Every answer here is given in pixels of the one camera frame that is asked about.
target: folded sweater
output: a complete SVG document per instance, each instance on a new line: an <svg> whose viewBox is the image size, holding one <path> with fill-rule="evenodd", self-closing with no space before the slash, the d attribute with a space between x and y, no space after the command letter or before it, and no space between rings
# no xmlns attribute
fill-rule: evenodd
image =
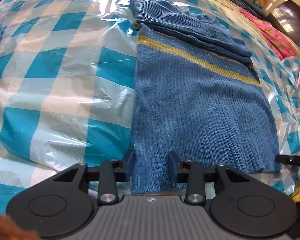
<svg viewBox="0 0 300 240"><path fill-rule="evenodd" d="M189 13L164 0L130 0L130 7L137 23L242 63L251 63L252 51L244 41L209 15Z"/></svg>
<svg viewBox="0 0 300 240"><path fill-rule="evenodd" d="M170 150L209 167L280 169L274 117L254 71L144 24L137 52L133 193L183 187L168 175Z"/></svg>

